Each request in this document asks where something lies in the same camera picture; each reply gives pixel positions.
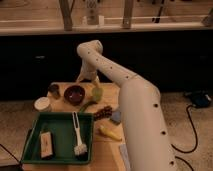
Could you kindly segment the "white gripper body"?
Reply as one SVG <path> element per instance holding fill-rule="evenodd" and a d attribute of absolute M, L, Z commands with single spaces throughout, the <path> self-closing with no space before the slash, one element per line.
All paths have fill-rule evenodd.
<path fill-rule="evenodd" d="M 100 85 L 100 81 L 99 81 L 99 77 L 97 75 L 96 68 L 87 62 L 82 63 L 80 73 L 76 79 L 76 82 L 80 83 L 84 79 L 90 80 L 94 86 Z"/>

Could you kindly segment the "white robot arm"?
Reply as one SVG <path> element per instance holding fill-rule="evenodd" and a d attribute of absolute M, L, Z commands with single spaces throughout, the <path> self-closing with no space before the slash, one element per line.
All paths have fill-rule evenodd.
<path fill-rule="evenodd" d="M 118 104 L 131 171 L 178 171 L 160 105 L 159 89 L 139 74 L 102 55 L 99 40 L 81 43 L 77 82 L 100 71 L 119 88 Z"/>

